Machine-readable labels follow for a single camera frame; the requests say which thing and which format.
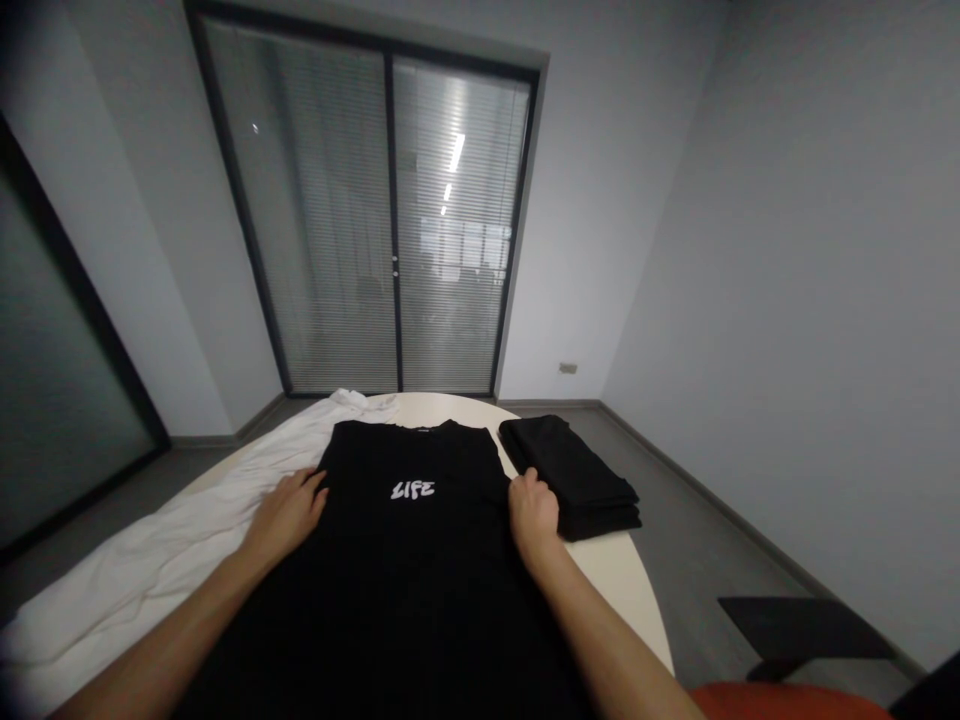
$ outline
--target white bedsheet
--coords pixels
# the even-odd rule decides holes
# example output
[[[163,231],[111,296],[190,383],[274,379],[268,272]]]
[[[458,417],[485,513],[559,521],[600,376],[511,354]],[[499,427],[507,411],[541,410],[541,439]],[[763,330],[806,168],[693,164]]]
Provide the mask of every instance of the white bedsheet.
[[[183,602],[240,544],[263,495],[319,462],[336,423],[386,422],[398,407],[393,395],[338,390],[253,443],[218,484],[173,498],[24,604],[3,631],[24,712],[55,710]]]

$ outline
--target round table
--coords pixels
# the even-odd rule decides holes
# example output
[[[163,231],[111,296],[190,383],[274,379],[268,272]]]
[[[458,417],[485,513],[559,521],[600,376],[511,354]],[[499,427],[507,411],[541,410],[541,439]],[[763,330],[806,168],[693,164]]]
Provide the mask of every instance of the round table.
[[[508,477],[517,475],[516,468],[500,444],[497,428],[504,420],[515,420],[513,413],[496,405],[441,393],[398,393],[400,408],[390,421],[402,427],[435,427],[446,420],[455,420],[467,427],[487,428],[500,452],[500,462]],[[194,480],[181,493],[191,494],[216,484],[237,464],[246,448],[213,466]],[[670,672],[673,659],[667,634],[660,617],[660,608],[650,585],[650,578],[626,532],[611,533],[590,540],[567,543],[567,549],[590,582],[600,591],[627,624],[643,638]]]

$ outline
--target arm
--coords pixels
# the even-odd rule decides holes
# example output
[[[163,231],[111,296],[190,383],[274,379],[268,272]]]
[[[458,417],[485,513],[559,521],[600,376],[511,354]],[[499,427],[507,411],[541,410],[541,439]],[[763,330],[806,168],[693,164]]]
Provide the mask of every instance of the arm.
[[[263,578],[317,525],[326,473],[289,475],[264,497],[240,547],[136,645],[113,661],[55,718],[162,718],[173,712],[220,635]]]
[[[510,484],[510,522],[524,565],[567,638],[608,720],[704,720],[690,696],[590,584],[557,535],[556,496],[537,471]]]

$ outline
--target black chair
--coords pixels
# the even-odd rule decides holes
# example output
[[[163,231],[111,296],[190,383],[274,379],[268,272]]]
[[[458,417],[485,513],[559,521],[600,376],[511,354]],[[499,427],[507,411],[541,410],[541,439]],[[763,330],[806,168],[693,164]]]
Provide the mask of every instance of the black chair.
[[[819,598],[720,598],[720,606],[760,655],[746,683],[716,683],[692,695],[707,717],[960,720],[960,652],[887,711],[861,698],[780,685],[817,658],[892,659],[896,652],[843,603]]]

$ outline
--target black t-shirt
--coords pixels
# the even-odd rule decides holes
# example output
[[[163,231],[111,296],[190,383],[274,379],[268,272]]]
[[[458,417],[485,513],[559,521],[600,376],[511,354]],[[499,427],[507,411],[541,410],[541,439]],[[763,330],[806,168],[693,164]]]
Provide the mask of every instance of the black t-shirt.
[[[510,536],[485,429],[344,422],[317,529],[251,595],[180,717],[593,717]]]

